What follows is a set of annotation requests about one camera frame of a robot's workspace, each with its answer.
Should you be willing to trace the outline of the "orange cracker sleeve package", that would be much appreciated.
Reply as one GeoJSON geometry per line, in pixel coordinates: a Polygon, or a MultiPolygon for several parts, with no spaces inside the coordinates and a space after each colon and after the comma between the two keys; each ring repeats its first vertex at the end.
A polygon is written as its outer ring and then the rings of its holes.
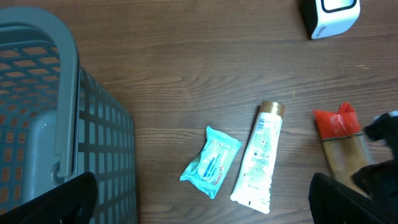
{"type": "Polygon", "coordinates": [[[354,107],[344,102],[338,111],[313,110],[332,177],[365,195],[351,176],[374,163],[354,107]]]}

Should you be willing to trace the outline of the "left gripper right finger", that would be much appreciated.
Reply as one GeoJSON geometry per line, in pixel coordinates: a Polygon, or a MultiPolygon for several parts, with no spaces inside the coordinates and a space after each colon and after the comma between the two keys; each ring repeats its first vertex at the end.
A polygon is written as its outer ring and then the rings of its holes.
{"type": "Polygon", "coordinates": [[[313,175],[308,201],[314,224],[397,223],[394,211],[319,172],[313,175]]]}

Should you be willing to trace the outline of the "teal snack packet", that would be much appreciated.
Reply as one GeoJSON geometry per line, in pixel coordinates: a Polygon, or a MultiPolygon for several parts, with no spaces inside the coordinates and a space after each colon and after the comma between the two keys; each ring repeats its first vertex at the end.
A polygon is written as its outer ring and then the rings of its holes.
{"type": "Polygon", "coordinates": [[[191,182],[214,199],[241,146],[241,141],[208,126],[203,149],[183,171],[180,180],[191,182]]]}

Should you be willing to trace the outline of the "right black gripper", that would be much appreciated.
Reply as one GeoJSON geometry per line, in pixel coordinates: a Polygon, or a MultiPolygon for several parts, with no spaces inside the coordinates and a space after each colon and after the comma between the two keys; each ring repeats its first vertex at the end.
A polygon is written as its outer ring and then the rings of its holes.
{"type": "Polygon", "coordinates": [[[383,207],[397,211],[397,111],[384,113],[364,128],[372,141],[384,141],[393,158],[361,168],[351,179],[383,207]]]}

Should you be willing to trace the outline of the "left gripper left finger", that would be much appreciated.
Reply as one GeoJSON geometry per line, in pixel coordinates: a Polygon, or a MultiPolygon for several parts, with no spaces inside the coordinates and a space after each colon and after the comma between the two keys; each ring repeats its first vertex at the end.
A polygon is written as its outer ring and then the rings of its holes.
{"type": "Polygon", "coordinates": [[[92,218],[97,198],[98,187],[95,175],[92,172],[85,172],[1,215],[1,224],[86,224],[92,218]]]}

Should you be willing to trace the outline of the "white gold tube package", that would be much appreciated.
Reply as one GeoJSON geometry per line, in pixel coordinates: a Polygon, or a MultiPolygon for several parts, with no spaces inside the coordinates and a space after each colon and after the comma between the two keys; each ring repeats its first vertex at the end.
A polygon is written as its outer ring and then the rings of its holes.
{"type": "Polygon", "coordinates": [[[268,214],[271,184],[285,106],[263,101],[246,146],[230,199],[268,214]]]}

